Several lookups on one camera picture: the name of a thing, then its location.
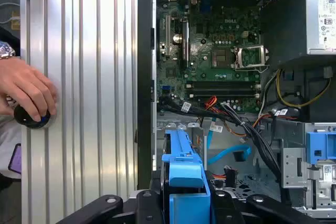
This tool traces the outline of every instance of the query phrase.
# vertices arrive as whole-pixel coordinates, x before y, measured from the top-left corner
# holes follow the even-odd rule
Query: black cable
[[[274,141],[276,126],[277,126],[277,117],[273,116],[272,123],[271,123],[271,142],[270,142],[269,146],[272,146],[272,143]]]
[[[200,127],[202,128],[204,117],[201,119]]]

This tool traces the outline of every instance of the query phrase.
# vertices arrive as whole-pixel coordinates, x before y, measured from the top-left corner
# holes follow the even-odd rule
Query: aluminum panel
[[[137,184],[137,0],[20,0],[21,56],[58,89],[23,128],[22,223],[55,223]]]

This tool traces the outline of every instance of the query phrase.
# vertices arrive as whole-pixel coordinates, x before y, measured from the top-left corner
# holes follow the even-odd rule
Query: wire bundle
[[[237,113],[230,107],[224,104],[223,109],[228,115],[234,120],[237,125],[243,127],[246,135],[250,137],[253,141],[253,144],[257,147],[260,157],[265,162],[267,167],[273,172],[275,177],[281,181],[281,170],[278,165],[278,162],[274,156],[274,153],[265,139],[259,134],[258,131],[248,123],[242,121]]]
[[[289,107],[304,107],[304,106],[312,104],[313,102],[318,100],[327,91],[327,89],[330,87],[330,84],[331,84],[331,78],[329,78],[326,87],[317,96],[315,96],[313,99],[311,99],[310,101],[305,102],[303,104],[292,104],[292,103],[289,103],[289,102],[285,101],[284,98],[281,95],[281,91],[280,91],[280,75],[281,75],[281,73],[282,73],[282,70],[279,69],[277,71],[277,75],[276,75],[276,77],[277,77],[277,80],[276,80],[277,94],[278,94],[278,97],[279,97],[280,101],[284,105],[289,106]]]

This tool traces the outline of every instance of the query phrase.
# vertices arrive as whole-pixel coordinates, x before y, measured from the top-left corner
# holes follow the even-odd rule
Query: power supply label
[[[336,49],[336,0],[319,0],[319,40],[325,49]]]

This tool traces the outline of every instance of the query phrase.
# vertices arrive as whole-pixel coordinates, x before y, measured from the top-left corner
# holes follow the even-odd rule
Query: sticker
[[[319,0],[319,43],[336,48],[336,0]]]
[[[325,182],[332,182],[332,166],[324,165],[323,166],[324,180]]]
[[[182,106],[182,108],[181,108],[181,111],[182,111],[182,112],[185,112],[185,113],[188,113],[190,107],[191,107],[191,103],[184,102],[184,103],[183,103],[183,106]]]
[[[223,127],[222,126],[219,126],[219,125],[215,125],[215,124],[211,124],[210,126],[210,130],[211,131],[215,131],[215,132],[222,132],[223,130]]]
[[[286,115],[287,114],[287,111],[286,109],[283,109],[280,111],[279,115]]]

